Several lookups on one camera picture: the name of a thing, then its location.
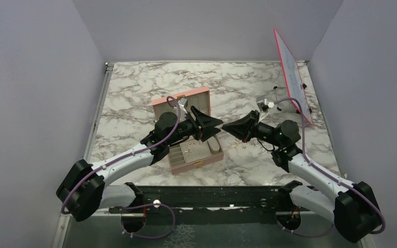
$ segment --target robotic arm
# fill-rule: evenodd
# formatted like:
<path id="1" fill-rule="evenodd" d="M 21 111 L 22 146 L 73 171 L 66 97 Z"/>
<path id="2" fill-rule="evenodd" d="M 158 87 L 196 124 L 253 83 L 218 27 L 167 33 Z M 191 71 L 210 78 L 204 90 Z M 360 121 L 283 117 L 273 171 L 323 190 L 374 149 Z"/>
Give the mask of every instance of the robotic arm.
<path id="1" fill-rule="evenodd" d="M 180 109 L 186 112 L 186 104 L 186 99 L 179 100 L 178 114 Z M 179 122 L 180 117 L 176 114 L 165 112 L 156 122 L 155 129 L 130 150 L 93 164 L 84 159 L 76 162 L 56 192 L 64 203 L 63 209 L 66 206 L 69 210 L 65 213 L 71 213 L 76 221 L 83 221 L 99 208 L 129 206 L 138 190 L 127 184 L 109 186 L 111 183 L 160 161 L 169 153 L 170 146 L 190 136 L 203 142 L 220 132 L 215 126 L 223 121 L 203 114 L 194 106 L 191 106 L 191 113 L 186 113 L 186 120 Z"/>
<path id="2" fill-rule="evenodd" d="M 258 106 L 266 111 L 270 104 L 265 100 Z M 383 230 L 384 219 L 368 184 L 355 184 L 311 160 L 304 149 L 296 146 L 301 138 L 296 122 L 285 120 L 271 127 L 260 120 L 261 114 L 251 111 L 244 118 L 223 125 L 222 129 L 244 143 L 257 138 L 272 144 L 271 155 L 275 164 L 306 180 L 318 190 L 302 186 L 297 181 L 282 187 L 281 192 L 288 196 L 294 206 L 304 207 L 326 218 L 350 242 L 355 243 L 369 233 L 376 234 Z M 379 231 L 373 231 L 381 224 Z"/>

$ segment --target gray wall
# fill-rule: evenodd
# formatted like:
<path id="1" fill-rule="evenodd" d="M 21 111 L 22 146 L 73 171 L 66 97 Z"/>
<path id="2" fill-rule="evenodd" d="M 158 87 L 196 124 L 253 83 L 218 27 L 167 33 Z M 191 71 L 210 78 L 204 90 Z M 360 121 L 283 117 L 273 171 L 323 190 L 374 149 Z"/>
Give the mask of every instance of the gray wall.
<path id="1" fill-rule="evenodd" d="M 342 0 L 73 0 L 108 61 L 308 60 Z"/>
<path id="2" fill-rule="evenodd" d="M 309 63 L 340 170 L 375 191 L 397 247 L 397 1 L 345 0 Z"/>
<path id="3" fill-rule="evenodd" d="M 71 0 L 0 1 L 0 247 L 50 247 L 103 61 Z"/>

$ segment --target box lid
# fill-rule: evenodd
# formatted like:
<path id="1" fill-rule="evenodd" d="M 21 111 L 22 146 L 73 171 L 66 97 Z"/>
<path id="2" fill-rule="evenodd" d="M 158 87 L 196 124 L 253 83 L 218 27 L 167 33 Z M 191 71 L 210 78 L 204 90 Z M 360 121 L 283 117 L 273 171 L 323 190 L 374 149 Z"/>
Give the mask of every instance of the box lid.
<path id="1" fill-rule="evenodd" d="M 186 110 L 188 112 L 191 110 L 191 106 L 195 106 L 200 112 L 207 115 L 211 114 L 209 88 L 206 86 L 177 94 L 171 94 L 171 96 L 176 99 L 180 99 L 183 97 L 187 98 L 188 105 L 186 107 Z M 153 108 L 155 110 L 156 120 L 158 120 L 160 115 L 165 112 L 177 113 L 177 110 L 168 105 L 168 103 L 166 102 L 166 97 L 152 100 L 151 104 L 153 105 Z"/>

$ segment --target open box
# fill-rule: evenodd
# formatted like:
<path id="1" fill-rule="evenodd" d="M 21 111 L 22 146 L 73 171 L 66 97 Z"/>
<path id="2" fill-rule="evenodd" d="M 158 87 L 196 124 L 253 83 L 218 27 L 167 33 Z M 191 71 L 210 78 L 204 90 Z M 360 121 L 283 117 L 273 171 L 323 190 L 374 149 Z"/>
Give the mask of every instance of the open box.
<path id="1" fill-rule="evenodd" d="M 209 88 L 201 87 L 174 94 L 174 98 L 187 98 L 188 106 L 186 110 L 189 112 L 191 106 L 195 106 L 200 112 L 211 115 Z M 176 110 L 171 108 L 166 102 L 166 98 L 152 100 L 151 104 L 155 110 L 156 119 L 165 112 L 176 113 Z M 168 153 L 168 160 L 171 172 L 179 174 L 194 168 L 199 168 L 204 165 L 212 164 L 223 160 L 224 152 L 221 148 L 218 137 L 214 135 L 205 142 L 196 141 L 193 138 L 170 147 Z"/>

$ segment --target marble tabletop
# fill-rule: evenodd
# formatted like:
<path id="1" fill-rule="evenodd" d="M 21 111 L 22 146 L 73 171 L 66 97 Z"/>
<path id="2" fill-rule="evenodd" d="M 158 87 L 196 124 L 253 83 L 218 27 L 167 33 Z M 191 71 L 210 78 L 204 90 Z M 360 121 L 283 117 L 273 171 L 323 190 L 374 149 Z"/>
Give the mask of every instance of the marble tabletop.
<path id="1" fill-rule="evenodd" d="M 303 63 L 298 65 L 307 85 L 306 96 L 314 122 L 313 126 L 307 125 L 306 128 L 307 154 L 338 174 L 307 66 Z M 153 130 L 153 99 L 207 86 L 210 88 L 211 115 L 226 123 L 256 110 L 256 97 L 273 96 L 273 87 L 281 87 L 283 82 L 279 62 L 116 63 L 90 161 L 100 161 L 124 152 Z M 276 108 L 263 122 L 276 126 L 286 119 L 298 122 L 299 126 L 301 124 L 296 110 L 279 112 Z M 114 184 L 131 181 L 137 185 L 284 185 L 295 179 L 304 182 L 277 167 L 270 153 L 256 139 L 241 143 L 224 131 L 218 134 L 218 138 L 225 153 L 220 162 L 172 175 L 165 158 L 124 176 Z"/>

